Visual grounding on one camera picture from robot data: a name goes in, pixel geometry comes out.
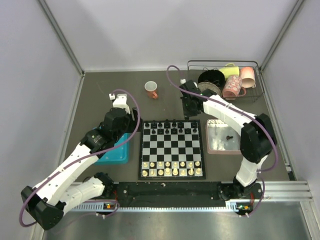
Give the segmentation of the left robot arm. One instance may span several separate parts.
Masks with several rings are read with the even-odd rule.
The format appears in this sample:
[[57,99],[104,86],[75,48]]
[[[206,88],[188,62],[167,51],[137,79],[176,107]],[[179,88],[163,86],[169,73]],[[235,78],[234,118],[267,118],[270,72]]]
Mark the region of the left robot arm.
[[141,125],[139,107],[111,108],[104,121],[88,131],[71,155],[46,179],[21,191],[19,224],[24,228],[39,224],[43,230],[50,230],[74,207],[95,197],[109,198],[114,187],[105,173],[91,177],[78,187],[71,184],[105,153],[122,147],[118,141],[124,134],[129,133],[132,139]]

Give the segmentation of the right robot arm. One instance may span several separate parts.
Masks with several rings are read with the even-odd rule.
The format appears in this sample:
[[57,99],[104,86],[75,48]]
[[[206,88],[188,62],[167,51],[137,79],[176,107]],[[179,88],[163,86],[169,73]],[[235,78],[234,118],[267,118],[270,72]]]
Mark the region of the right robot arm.
[[271,152],[277,152],[277,141],[269,116],[243,111],[210,89],[201,91],[193,80],[181,79],[178,89],[182,93],[185,117],[204,113],[223,121],[239,135],[242,154],[240,168],[232,185],[222,185],[219,194],[224,200],[245,198],[251,193],[264,161]]

